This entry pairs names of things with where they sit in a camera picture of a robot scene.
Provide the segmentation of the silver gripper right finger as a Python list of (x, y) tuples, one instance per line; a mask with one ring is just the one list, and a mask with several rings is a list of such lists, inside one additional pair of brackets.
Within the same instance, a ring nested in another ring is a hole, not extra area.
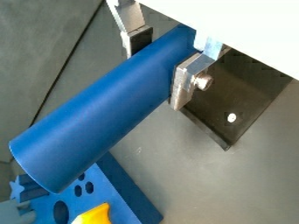
[(194, 90), (206, 91), (212, 83), (207, 68), (218, 60), (223, 44), (211, 37), (200, 40), (195, 37), (194, 46), (198, 52), (188, 57), (174, 69), (172, 95), (170, 105), (180, 110), (192, 99)]

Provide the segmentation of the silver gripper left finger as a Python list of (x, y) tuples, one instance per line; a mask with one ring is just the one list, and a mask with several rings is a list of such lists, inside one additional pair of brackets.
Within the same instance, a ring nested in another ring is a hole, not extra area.
[(146, 24), (136, 0), (107, 0), (107, 6), (120, 30), (126, 56), (131, 58), (152, 43), (154, 28)]

